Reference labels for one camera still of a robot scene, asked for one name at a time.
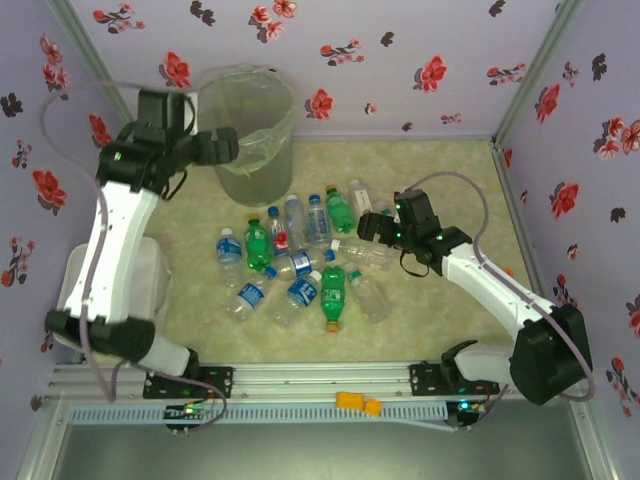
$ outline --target bottle cap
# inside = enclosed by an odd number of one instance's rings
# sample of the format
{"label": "bottle cap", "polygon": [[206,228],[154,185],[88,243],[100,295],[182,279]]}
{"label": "bottle cap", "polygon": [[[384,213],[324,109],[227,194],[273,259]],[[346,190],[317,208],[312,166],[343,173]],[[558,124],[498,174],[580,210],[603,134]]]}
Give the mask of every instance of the bottle cap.
{"label": "bottle cap", "polygon": [[309,274],[309,276],[310,276],[311,278],[313,278],[313,279],[314,279],[316,282],[318,282],[318,283],[320,283],[320,282],[322,281],[322,274],[321,274],[319,271],[317,271],[317,270],[312,271],[312,272]]}

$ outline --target transparent trash bag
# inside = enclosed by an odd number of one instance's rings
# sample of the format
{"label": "transparent trash bag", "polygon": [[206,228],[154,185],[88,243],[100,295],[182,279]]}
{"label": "transparent trash bag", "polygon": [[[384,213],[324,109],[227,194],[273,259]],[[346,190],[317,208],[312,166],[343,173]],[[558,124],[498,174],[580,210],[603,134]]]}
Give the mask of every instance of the transparent trash bag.
{"label": "transparent trash bag", "polygon": [[287,193],[296,114],[292,89],[267,68],[220,69],[199,82],[198,129],[231,126],[238,132],[238,158],[215,167],[229,197],[261,206]]}

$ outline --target green bottle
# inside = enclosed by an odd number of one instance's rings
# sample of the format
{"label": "green bottle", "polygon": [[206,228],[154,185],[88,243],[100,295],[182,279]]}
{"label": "green bottle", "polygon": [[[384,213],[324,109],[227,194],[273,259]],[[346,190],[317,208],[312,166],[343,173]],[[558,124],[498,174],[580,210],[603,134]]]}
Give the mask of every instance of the green bottle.
{"label": "green bottle", "polygon": [[327,185],[327,209],[336,231],[349,233],[356,226],[356,217],[351,207],[335,185]]}
{"label": "green bottle", "polygon": [[257,214],[249,215],[249,228],[244,232],[249,268],[261,272],[271,266],[271,243],[267,229],[260,225]]}
{"label": "green bottle", "polygon": [[327,319],[327,332],[340,330],[338,320],[344,308],[344,270],[326,267],[322,273],[322,312]]}

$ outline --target water bottle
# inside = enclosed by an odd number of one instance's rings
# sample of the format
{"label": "water bottle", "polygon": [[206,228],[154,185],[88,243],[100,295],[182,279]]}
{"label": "water bottle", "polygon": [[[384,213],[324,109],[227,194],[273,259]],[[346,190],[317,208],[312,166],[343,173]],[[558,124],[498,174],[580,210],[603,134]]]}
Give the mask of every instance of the water bottle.
{"label": "water bottle", "polygon": [[278,207],[269,207],[267,213],[269,214],[267,231],[269,232],[273,256],[282,257],[283,255],[289,255],[289,234],[280,219],[280,210],[278,210]]}
{"label": "water bottle", "polygon": [[249,227],[244,233],[247,247],[247,265],[252,270],[261,272],[271,265],[271,243],[267,229],[260,225],[258,215],[249,215]]}
{"label": "water bottle", "polygon": [[320,195],[309,197],[309,241],[314,246],[329,248],[331,227],[329,215],[320,200]]}
{"label": "water bottle", "polygon": [[349,182],[349,204],[356,218],[373,211],[373,195],[367,186],[354,178]]}
{"label": "water bottle", "polygon": [[388,270],[399,258],[397,250],[360,238],[335,239],[331,242],[331,250],[336,252],[336,256],[349,262],[357,262],[359,265],[380,270]]}
{"label": "water bottle", "polygon": [[356,301],[369,320],[377,323],[389,315],[391,305],[373,280],[364,277],[355,263],[347,263],[344,271]]}
{"label": "water bottle", "polygon": [[335,185],[327,186],[327,210],[336,231],[349,233],[356,226],[356,217],[353,216],[351,207]]}
{"label": "water bottle", "polygon": [[297,195],[287,196],[284,204],[284,215],[287,220],[287,230],[289,231],[289,249],[292,252],[304,250],[308,246],[307,237],[307,217],[304,214],[304,207]]}
{"label": "water bottle", "polygon": [[276,323],[281,327],[291,325],[316,298],[321,280],[322,274],[317,270],[297,278],[287,290],[287,294],[275,305]]}
{"label": "water bottle", "polygon": [[265,268],[263,274],[256,274],[233,298],[227,312],[239,322],[244,322],[264,300],[276,275],[271,267]]}
{"label": "water bottle", "polygon": [[327,332],[340,330],[338,320],[344,309],[344,270],[327,267],[322,272],[322,313],[327,319]]}
{"label": "water bottle", "polygon": [[280,280],[294,280],[296,277],[309,275],[312,270],[321,271],[326,262],[333,262],[335,259],[333,250],[310,248],[295,255],[276,258],[272,267],[278,272]]}
{"label": "water bottle", "polygon": [[218,274],[227,287],[237,287],[242,281],[242,248],[230,228],[223,228],[216,244]]}

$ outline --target purple wall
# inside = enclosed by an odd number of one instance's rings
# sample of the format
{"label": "purple wall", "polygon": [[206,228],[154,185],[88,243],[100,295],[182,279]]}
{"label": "purple wall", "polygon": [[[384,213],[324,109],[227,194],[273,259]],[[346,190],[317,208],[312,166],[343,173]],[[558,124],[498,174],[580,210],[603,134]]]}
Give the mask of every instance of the purple wall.
{"label": "purple wall", "polygon": [[70,3],[113,78],[195,86],[267,65],[296,92],[296,134],[411,137],[495,133],[559,0]]}
{"label": "purple wall", "polygon": [[550,295],[585,315],[596,408],[640,478],[640,30],[628,2],[586,2],[504,142]]}
{"label": "purple wall", "polygon": [[[12,479],[37,397],[46,391],[53,365],[71,358],[45,332],[44,316],[55,307],[69,252],[87,240],[94,202],[38,129],[38,110],[50,89],[89,79],[78,56],[42,1],[3,0],[0,35],[0,478]],[[99,150],[90,114],[118,126],[97,92],[72,91],[52,106],[47,123],[93,170]]]}

